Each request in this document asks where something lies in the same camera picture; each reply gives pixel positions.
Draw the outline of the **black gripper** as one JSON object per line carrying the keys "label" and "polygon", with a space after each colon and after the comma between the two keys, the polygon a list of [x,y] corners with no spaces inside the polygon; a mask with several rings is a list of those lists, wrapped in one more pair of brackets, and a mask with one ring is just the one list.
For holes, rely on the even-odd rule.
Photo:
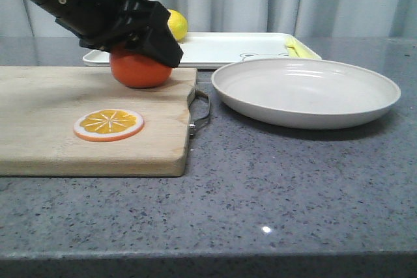
{"label": "black gripper", "polygon": [[125,42],[127,50],[170,68],[182,59],[183,51],[167,24],[171,14],[157,1],[45,0],[39,6],[85,48],[110,51]]}

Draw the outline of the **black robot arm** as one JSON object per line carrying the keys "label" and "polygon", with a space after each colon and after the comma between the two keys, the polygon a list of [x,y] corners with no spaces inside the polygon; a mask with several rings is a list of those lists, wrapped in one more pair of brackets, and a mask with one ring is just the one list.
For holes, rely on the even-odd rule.
{"label": "black robot arm", "polygon": [[149,0],[31,0],[79,38],[81,47],[110,52],[122,45],[171,68],[183,56],[168,27],[170,13]]}

